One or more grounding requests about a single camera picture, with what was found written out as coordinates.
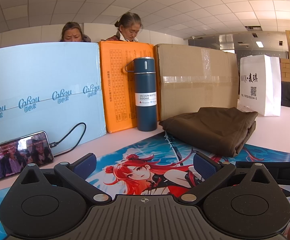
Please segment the brown garment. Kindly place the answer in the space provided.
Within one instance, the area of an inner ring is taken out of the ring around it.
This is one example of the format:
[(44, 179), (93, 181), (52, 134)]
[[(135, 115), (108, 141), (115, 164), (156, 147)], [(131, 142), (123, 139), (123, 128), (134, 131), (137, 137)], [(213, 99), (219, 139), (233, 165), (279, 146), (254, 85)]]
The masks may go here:
[(179, 140), (223, 156), (235, 157), (256, 129), (257, 112), (239, 109), (201, 107), (160, 121), (163, 130)]

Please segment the anime desk mat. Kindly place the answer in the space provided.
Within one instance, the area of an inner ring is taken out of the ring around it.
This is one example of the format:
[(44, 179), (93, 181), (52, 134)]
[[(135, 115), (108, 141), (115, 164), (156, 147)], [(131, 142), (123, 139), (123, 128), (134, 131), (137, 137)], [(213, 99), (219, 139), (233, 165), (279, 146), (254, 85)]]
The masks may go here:
[(277, 184), (265, 165), (236, 167), (200, 202), (180, 203), (203, 181), (197, 152), (219, 164), (290, 162), (290, 153), (253, 145), (221, 157), (160, 133), (97, 158), (86, 181), (112, 197), (108, 204), (88, 204), (54, 168), (29, 164), (0, 190), (0, 239), (284, 239), (290, 185)]

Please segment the smartphone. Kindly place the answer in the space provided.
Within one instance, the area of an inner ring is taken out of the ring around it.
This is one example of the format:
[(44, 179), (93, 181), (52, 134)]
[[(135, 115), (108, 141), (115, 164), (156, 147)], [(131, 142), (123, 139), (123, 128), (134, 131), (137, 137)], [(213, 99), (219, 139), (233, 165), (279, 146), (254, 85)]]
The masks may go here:
[(26, 165), (46, 165), (54, 161), (44, 131), (0, 144), (0, 180), (19, 174)]

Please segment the light blue carton right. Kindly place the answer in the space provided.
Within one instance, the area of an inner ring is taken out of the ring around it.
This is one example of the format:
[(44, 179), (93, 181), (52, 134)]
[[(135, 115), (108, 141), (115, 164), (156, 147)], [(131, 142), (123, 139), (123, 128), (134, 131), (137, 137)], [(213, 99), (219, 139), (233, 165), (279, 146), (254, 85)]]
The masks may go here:
[(0, 48), (0, 143), (40, 131), (55, 155), (105, 135), (98, 44)]

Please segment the white paper bag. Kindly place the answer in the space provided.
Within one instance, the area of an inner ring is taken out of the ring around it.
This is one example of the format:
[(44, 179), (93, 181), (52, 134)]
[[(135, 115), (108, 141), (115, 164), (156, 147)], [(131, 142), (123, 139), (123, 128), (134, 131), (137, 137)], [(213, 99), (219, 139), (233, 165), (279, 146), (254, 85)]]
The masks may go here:
[(240, 59), (239, 105), (262, 116), (281, 114), (281, 70), (278, 57)]

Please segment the brown cardboard box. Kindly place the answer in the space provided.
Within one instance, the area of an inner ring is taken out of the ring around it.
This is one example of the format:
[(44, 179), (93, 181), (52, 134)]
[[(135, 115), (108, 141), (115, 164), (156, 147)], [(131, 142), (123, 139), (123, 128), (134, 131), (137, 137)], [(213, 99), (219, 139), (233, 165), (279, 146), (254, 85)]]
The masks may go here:
[(160, 120), (201, 107), (237, 106), (236, 54), (176, 44), (158, 44), (154, 49)]

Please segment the dark blue vacuum bottle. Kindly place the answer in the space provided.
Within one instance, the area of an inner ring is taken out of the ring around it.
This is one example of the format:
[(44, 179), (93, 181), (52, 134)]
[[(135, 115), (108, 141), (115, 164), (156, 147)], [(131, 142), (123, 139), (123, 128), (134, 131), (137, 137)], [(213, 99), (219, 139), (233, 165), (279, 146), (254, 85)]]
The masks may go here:
[(142, 132), (157, 129), (156, 69), (153, 57), (138, 57), (132, 62), (133, 70), (124, 69), (134, 76), (134, 96), (137, 113), (137, 128)]

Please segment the orange cardboard box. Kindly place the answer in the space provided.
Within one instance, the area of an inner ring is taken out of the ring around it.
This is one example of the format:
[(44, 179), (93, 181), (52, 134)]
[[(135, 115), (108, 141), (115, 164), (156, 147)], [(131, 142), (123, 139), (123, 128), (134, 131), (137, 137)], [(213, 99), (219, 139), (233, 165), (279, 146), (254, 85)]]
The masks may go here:
[(100, 70), (108, 133), (137, 126), (134, 97), (133, 60), (153, 57), (154, 46), (148, 43), (100, 41)]

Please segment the woman with dark hair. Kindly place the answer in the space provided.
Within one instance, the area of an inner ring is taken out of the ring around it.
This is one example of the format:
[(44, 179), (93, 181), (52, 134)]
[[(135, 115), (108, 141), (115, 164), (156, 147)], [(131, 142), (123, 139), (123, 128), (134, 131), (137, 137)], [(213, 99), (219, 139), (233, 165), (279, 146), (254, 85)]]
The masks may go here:
[(80, 24), (67, 22), (62, 29), (60, 42), (91, 42), (91, 39), (82, 32)]

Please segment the woman in plaid jacket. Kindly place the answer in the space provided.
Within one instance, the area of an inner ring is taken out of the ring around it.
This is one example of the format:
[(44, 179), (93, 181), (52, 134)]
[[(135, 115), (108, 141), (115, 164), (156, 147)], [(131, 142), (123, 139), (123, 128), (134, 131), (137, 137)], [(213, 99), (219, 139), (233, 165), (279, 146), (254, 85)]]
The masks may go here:
[(137, 42), (137, 35), (143, 27), (141, 18), (134, 12), (123, 14), (114, 26), (117, 28), (117, 32), (107, 38), (107, 41)]

